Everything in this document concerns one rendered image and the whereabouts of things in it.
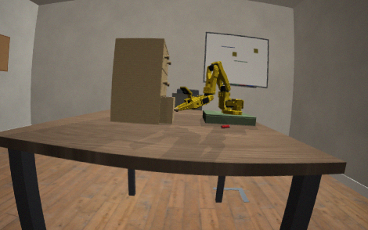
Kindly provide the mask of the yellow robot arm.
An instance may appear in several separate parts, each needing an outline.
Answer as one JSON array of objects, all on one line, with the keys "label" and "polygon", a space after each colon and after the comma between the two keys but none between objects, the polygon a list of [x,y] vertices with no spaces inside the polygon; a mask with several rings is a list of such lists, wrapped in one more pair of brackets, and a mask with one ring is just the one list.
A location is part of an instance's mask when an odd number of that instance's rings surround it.
[{"label": "yellow robot arm", "polygon": [[[213,74],[211,75],[211,72]],[[211,84],[210,84],[211,82]],[[206,73],[206,85],[204,87],[204,95],[198,95],[197,98],[200,99],[201,105],[204,106],[210,103],[211,100],[214,99],[215,91],[216,91],[216,82],[220,92],[218,92],[218,107],[222,110],[224,114],[231,114],[231,115],[242,115],[241,106],[242,106],[242,99],[232,99],[230,97],[230,85],[227,75],[223,69],[222,62],[213,62],[210,66],[207,67]],[[223,84],[225,86],[223,86]],[[204,97],[202,97],[204,96]],[[229,98],[229,99],[228,99]],[[228,101],[226,101],[228,100]],[[226,108],[226,107],[227,108]],[[224,111],[223,110],[231,110],[233,111]]]}]

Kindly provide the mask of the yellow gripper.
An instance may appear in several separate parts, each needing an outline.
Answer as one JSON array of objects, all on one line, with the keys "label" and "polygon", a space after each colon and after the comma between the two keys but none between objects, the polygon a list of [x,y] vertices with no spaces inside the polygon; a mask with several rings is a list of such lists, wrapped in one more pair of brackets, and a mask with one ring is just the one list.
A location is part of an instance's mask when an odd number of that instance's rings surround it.
[{"label": "yellow gripper", "polygon": [[176,106],[178,107],[178,111],[181,110],[195,110],[201,107],[200,99],[197,97],[192,97],[192,92],[187,87],[181,87],[181,90],[184,94],[188,95],[188,98],[184,100],[184,103]]}]

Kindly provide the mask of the brown wooden chest of drawers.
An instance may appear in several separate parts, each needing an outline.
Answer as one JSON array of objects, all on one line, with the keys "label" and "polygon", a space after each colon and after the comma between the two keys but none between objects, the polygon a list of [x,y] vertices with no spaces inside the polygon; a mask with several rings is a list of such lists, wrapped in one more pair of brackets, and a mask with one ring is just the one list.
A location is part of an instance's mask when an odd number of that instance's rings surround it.
[{"label": "brown wooden chest of drawers", "polygon": [[110,121],[160,124],[164,43],[164,38],[116,38]]}]

